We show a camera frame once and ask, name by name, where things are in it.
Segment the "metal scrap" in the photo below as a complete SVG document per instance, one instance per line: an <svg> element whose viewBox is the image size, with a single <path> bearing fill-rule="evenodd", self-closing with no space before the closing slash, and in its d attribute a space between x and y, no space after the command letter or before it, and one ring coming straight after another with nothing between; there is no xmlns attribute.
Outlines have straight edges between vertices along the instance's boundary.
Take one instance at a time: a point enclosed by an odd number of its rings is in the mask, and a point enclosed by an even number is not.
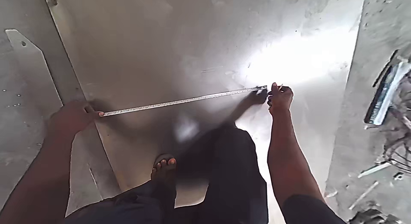
<svg viewBox="0 0 411 224"><path fill-rule="evenodd" d="M359 202L362 200L367 194L369 194L377 185L379 184L378 181L375 181L362 195L358 197L356 201L348 208L349 210L352 210Z"/></svg>
<svg viewBox="0 0 411 224"><path fill-rule="evenodd" d="M369 168L369 169L366 169L366 170L362 171L357 177L358 177L358 178L362 178L362 177L364 177L364 176L366 176L366 175L375 173L375 172L377 172L377 171L379 171L379 170L381 170L381 169L385 169L385 168L387 168L387 167L389 167L389 166L391 166L391 165L393 165L393 164L395 164L395 163L396 163L396 162L395 162L395 161L392 161L392 160L385 161L385 162L383 162L382 164L375 165L375 166L373 166L373 167L371 167L371 168Z"/></svg>

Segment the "foot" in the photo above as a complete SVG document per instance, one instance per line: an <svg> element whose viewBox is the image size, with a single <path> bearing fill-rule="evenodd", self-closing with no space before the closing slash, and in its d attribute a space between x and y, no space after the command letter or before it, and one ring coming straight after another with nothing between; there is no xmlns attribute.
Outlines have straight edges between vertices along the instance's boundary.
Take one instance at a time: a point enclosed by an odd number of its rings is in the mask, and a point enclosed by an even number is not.
<svg viewBox="0 0 411 224"><path fill-rule="evenodd" d="M168 161L162 159L155 164L151 171L151 180L167 184L168 186L175 186L176 184L176 159L171 158Z"/></svg>

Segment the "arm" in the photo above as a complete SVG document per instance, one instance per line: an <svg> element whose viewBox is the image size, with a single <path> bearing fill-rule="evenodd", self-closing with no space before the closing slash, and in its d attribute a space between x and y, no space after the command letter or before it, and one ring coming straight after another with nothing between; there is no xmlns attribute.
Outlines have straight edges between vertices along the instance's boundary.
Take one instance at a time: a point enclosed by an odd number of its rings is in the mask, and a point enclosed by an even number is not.
<svg viewBox="0 0 411 224"><path fill-rule="evenodd" d="M102 112L85 111L72 101L52 115L42 148L18 182L2 212L0 223L57 223L64 219L70 193L71 145L77 132Z"/></svg>
<svg viewBox="0 0 411 224"><path fill-rule="evenodd" d="M268 97L273 126L267 161L275 198L280 207L287 198L297 194L324 202L295 137L289 110L293 92L288 87L283 90L274 83Z"/></svg>

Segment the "concrete floor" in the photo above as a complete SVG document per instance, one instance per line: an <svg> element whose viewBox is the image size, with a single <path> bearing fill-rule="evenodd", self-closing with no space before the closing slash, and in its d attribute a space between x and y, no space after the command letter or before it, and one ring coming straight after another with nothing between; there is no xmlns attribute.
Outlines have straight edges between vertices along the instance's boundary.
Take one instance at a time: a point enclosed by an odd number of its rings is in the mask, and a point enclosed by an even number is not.
<svg viewBox="0 0 411 224"><path fill-rule="evenodd" d="M81 88L96 109L273 81L290 85L295 131L324 190L363 0L49 1ZM97 128L121 190L147 181L159 153L183 152L243 96L102 119ZM267 107L252 108L237 125L252 135L270 182ZM177 205L197 203L203 193L179 190ZM272 192L269 209L271 221L282 222Z"/></svg>
<svg viewBox="0 0 411 224"><path fill-rule="evenodd" d="M384 213L411 223L409 175L402 181L394 181L393 175L399 170L392 166L357 178L383 152L384 134L379 128L365 130L363 119L376 91L372 84L378 74L392 53L411 41L409 3L411 0L365 0L326 189L327 193L338 191L327 202L345 220L372 201ZM348 210L374 180L380 185L352 211Z"/></svg>
<svg viewBox="0 0 411 224"><path fill-rule="evenodd" d="M5 29L17 29L33 47L27 42L14 48ZM0 0L0 83L2 208L37 155L50 114L62 103L84 99L45 0ZM68 213L120 193L95 127L76 138L72 156Z"/></svg>

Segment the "debris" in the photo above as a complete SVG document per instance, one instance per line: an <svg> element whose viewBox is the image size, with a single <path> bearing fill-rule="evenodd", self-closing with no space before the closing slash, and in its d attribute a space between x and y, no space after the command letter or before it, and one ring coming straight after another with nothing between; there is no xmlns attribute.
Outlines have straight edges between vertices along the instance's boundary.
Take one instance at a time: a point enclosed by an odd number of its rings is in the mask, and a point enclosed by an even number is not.
<svg viewBox="0 0 411 224"><path fill-rule="evenodd" d="M390 107L390 112L393 116L398 119L405 127L411 131L411 121L404 116L395 106Z"/></svg>
<svg viewBox="0 0 411 224"><path fill-rule="evenodd" d="M370 186L364 193L362 193L362 195L360 195L360 197L358 197L358 199L348 209L352 210L358 204L358 202L360 202L360 200L362 200L367 194L369 194L378 184L379 182L375 181L372 186Z"/></svg>
<svg viewBox="0 0 411 224"><path fill-rule="evenodd" d="M393 179L396 180L402 180L404 179L404 173L403 172L398 172L394 175Z"/></svg>
<svg viewBox="0 0 411 224"><path fill-rule="evenodd" d="M326 195L326 198L334 197L336 194L338 194L338 191L337 191L337 190L336 190L335 192L333 192L333 193L327 194L327 195Z"/></svg>
<svg viewBox="0 0 411 224"><path fill-rule="evenodd" d="M393 165L393 164L395 164L395 163L396 163L396 162L395 162L395 161L392 161L392 160L382 162L382 163L379 164L379 165L375 165L375 166L373 166L373 167L371 167L371 168L369 168L369 169L366 169L366 170L362 171L362 172L358 175L358 178L362 178L362 177L364 177L364 176L366 176L366 175L368 175L368 174L372 174L372 173L375 173L375 172L377 172L377 171L379 171L379 170L381 170L381 169L385 169L385 168L387 168L387 167L389 167L389 166L391 166L391 165Z"/></svg>

